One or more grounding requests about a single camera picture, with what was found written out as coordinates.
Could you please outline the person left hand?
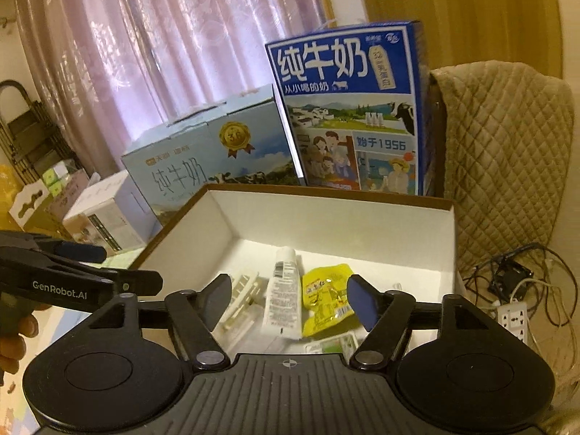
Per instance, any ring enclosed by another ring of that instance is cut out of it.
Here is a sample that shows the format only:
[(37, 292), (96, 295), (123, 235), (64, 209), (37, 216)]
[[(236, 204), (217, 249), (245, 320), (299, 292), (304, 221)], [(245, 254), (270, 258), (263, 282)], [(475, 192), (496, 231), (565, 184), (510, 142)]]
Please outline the person left hand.
[(26, 355), (25, 339), (38, 333), (38, 322), (33, 316), (36, 309), (37, 302), (1, 292), (1, 385), (5, 373), (18, 372)]

